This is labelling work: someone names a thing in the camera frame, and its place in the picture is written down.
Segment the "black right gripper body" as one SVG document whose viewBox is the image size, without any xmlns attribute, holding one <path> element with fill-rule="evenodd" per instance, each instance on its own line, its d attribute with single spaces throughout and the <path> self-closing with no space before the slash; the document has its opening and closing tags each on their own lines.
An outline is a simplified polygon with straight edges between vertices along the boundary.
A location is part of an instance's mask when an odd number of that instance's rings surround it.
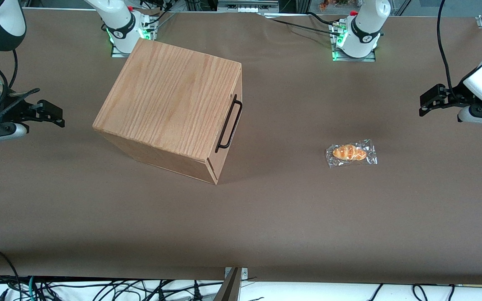
<svg viewBox="0 0 482 301">
<path fill-rule="evenodd" d="M 0 102 L 0 122 L 2 122 L 5 118 L 5 115 L 9 114 L 15 107 L 21 102 L 25 101 L 29 95 L 35 94 L 36 88 L 31 89 L 25 93 L 17 93 L 12 91 L 8 95 L 4 97 L 4 99 Z"/>
</svg>

